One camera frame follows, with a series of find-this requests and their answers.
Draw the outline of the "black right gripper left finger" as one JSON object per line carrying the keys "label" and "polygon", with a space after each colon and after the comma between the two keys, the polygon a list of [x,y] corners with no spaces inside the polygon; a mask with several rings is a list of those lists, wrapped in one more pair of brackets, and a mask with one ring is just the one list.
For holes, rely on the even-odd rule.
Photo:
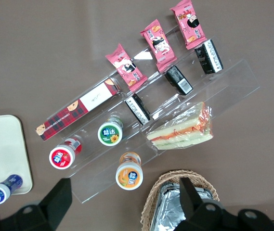
{"label": "black right gripper left finger", "polygon": [[62,178],[37,205],[0,220],[0,231],[54,231],[72,204],[71,180]]}

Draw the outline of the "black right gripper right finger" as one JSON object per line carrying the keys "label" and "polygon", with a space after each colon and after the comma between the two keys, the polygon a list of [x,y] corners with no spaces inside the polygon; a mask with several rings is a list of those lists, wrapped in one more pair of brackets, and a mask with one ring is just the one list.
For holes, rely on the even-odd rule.
{"label": "black right gripper right finger", "polygon": [[180,179],[180,203],[185,220],[176,231],[274,231],[274,223],[258,210],[242,209],[235,216],[215,200],[202,200],[189,178]]}

